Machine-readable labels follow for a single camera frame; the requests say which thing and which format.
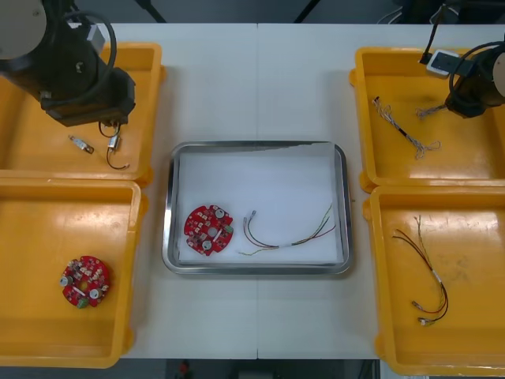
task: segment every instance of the silver connector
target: silver connector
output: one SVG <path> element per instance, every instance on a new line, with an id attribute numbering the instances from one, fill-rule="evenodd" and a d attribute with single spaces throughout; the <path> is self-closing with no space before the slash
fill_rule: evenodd
<path id="1" fill-rule="evenodd" d="M 119 141 L 120 141 L 120 139 L 121 138 L 119 137 L 119 134 L 111 137 L 110 140 L 109 140 L 109 144 L 107 145 L 107 147 L 110 150 L 112 150 L 113 152 L 115 152 L 119 148 Z"/>

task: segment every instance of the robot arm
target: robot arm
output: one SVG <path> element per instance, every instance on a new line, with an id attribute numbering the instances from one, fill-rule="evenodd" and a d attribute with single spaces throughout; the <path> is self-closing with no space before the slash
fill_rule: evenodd
<path id="1" fill-rule="evenodd" d="M 73 0 L 0 0 L 0 74 L 64 126 L 126 124 L 135 84 L 114 68 L 114 30 L 99 14 L 72 8 Z M 107 64 L 99 57 L 103 37 L 88 17 L 102 21 L 110 34 Z M 69 21 L 80 25 L 72 28 Z"/>
<path id="2" fill-rule="evenodd" d="M 431 54 L 429 48 L 443 9 L 433 25 L 420 63 L 426 65 L 428 73 L 443 79 L 449 78 L 449 95 L 445 100 L 445 107 L 449 111 L 464 118 L 476 117 L 490 107 L 505 103 L 505 42 L 484 43 L 461 57 L 453 51 L 437 50 Z"/>

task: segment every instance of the wire harness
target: wire harness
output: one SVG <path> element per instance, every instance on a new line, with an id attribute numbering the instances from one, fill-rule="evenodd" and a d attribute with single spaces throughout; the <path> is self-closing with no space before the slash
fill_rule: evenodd
<path id="1" fill-rule="evenodd" d="M 283 244 L 283 245 L 270 245 L 270 244 L 261 242 L 259 239 L 257 239 L 257 238 L 254 237 L 253 233 L 251 232 L 251 221 L 253 221 L 253 218 L 256 215 L 256 211 L 252 211 L 250 217 L 244 217 L 244 223 L 243 223 L 244 235 L 249 240 L 249 242 L 251 242 L 254 246 L 258 246 L 259 249 L 256 250 L 256 251 L 253 251 L 251 253 L 243 253 L 241 251 L 239 251 L 238 253 L 242 254 L 242 255 L 249 255 L 250 256 L 250 255 L 254 255 L 256 253 L 259 253 L 261 251 L 265 251 L 265 250 L 276 250 L 276 249 L 281 249 L 283 247 L 301 245 L 301 244 L 304 244 L 306 242 L 312 241 L 313 239 L 316 239 L 316 238 L 319 238 L 319 237 L 323 237 L 324 235 L 326 235 L 326 234 L 330 233 L 331 231 L 333 231 L 335 229 L 335 227 L 336 227 L 334 225 L 331 229 L 329 229 L 329 230 L 327 230 L 325 232 L 322 232 L 322 230 L 326 226 L 328 220 L 330 219 L 330 210 L 331 210 L 331 205 L 328 208 L 328 210 L 326 211 L 326 213 L 324 213 L 323 219 L 321 220 L 321 222 L 320 222 L 319 226 L 317 227 L 316 231 L 314 233 L 312 233 L 309 237 L 301 239 L 301 240 L 296 241 L 296 242 L 286 243 L 286 244 Z"/>
<path id="2" fill-rule="evenodd" d="M 426 266 L 432 273 L 433 278 L 440 286 L 440 303 L 436 310 L 427 310 L 419 302 L 416 301 L 411 302 L 412 305 L 415 306 L 418 310 L 427 314 L 426 317 L 417 318 L 419 323 L 422 326 L 430 326 L 435 324 L 437 321 L 442 320 L 442 318 L 447 314 L 447 311 L 449 310 L 449 296 L 447 295 L 447 290 L 443 285 L 439 274 L 433 268 L 433 264 L 429 259 L 428 252 L 426 251 L 425 244 L 421 236 L 421 215 L 419 215 L 419 217 L 414 217 L 414 219 L 417 222 L 417 237 L 419 239 L 419 245 L 421 247 L 418 244 L 416 244 L 411 237 L 409 237 L 406 233 L 400 231 L 399 229 L 395 229 L 396 235 L 393 235 L 392 237 L 396 239 L 401 239 L 402 241 L 408 243 L 409 246 L 415 250 L 415 252 L 419 255 L 419 257 L 421 257 L 423 262 L 426 264 Z"/>
<path id="3" fill-rule="evenodd" d="M 409 135 L 402 127 L 395 121 L 391 112 L 391 105 L 387 105 L 386 107 L 382 107 L 379 96 L 377 96 L 373 101 L 373 105 L 376 107 L 377 113 L 384 120 L 392 124 L 397 131 L 399 131 L 413 146 L 416 148 L 416 159 L 421 159 L 425 156 L 425 153 L 432 150 L 438 150 L 442 144 L 440 141 L 432 142 L 431 144 L 422 144 L 419 140 L 415 139 L 411 135 Z"/>

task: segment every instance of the yellow plastic tray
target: yellow plastic tray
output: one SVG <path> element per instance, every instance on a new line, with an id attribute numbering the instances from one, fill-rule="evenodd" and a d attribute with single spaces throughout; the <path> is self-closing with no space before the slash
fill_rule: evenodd
<path id="1" fill-rule="evenodd" d="M 386 187 L 363 213 L 375 263 L 376 353 L 402 375 L 505 375 L 505 188 Z M 417 242 L 415 216 L 449 310 L 419 324 L 415 300 L 435 308 L 439 289 L 398 228 Z"/>
<path id="2" fill-rule="evenodd" d="M 103 52 L 107 61 L 110 51 Z M 121 128 L 121 145 L 111 161 L 129 168 L 117 171 L 106 162 L 108 139 L 98 125 L 64 127 L 29 94 L 0 77 L 0 178 L 90 178 L 151 180 L 152 138 L 160 82 L 164 78 L 161 47 L 153 43 L 119 43 L 116 66 L 135 81 L 136 106 Z M 79 137 L 95 148 L 93 155 L 69 140 Z"/>
<path id="3" fill-rule="evenodd" d="M 420 121 L 416 108 L 440 105 L 448 83 L 430 77 L 418 63 L 421 51 L 364 47 L 350 73 L 359 119 L 363 172 L 361 187 L 505 185 L 505 107 L 463 119 L 443 110 Z M 424 144 L 440 141 L 440 150 L 415 159 L 412 146 L 372 105 L 379 96 L 391 105 L 395 121 Z"/>
<path id="4" fill-rule="evenodd" d="M 132 271 L 140 229 L 133 182 L 0 179 L 0 366 L 109 367 L 131 347 Z M 59 278 L 92 255 L 110 292 L 82 310 Z"/>

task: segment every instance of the electronic component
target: electronic component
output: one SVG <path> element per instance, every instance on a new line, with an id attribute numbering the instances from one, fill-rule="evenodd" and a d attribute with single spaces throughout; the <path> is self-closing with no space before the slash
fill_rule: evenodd
<path id="1" fill-rule="evenodd" d="M 91 256 L 83 256 L 70 261 L 60 286 L 67 301 L 81 309 L 88 305 L 97 306 L 105 297 L 110 286 L 110 273 L 107 266 Z"/>
<path id="2" fill-rule="evenodd" d="M 202 255 L 218 253 L 231 241 L 232 222 L 231 216 L 217 205 L 203 205 L 192 211 L 185 222 L 184 234 L 189 236 L 186 242 Z"/>
<path id="3" fill-rule="evenodd" d="M 114 168 L 115 170 L 126 170 L 129 167 L 129 163 L 123 165 L 123 166 L 115 166 L 110 162 L 110 156 L 114 154 L 118 149 L 119 149 L 119 143 L 121 141 L 121 138 L 119 137 L 119 132 L 120 132 L 120 127 L 118 126 L 116 134 L 112 136 L 109 140 L 109 144 L 107 145 L 107 153 L 105 155 L 107 164 L 110 166 L 110 168 Z"/>
<path id="4" fill-rule="evenodd" d="M 86 142 L 82 141 L 80 138 L 69 136 L 69 139 L 73 142 L 74 145 L 76 145 L 83 152 L 92 154 L 95 151 L 95 148 L 93 148 L 90 144 L 87 144 Z"/>

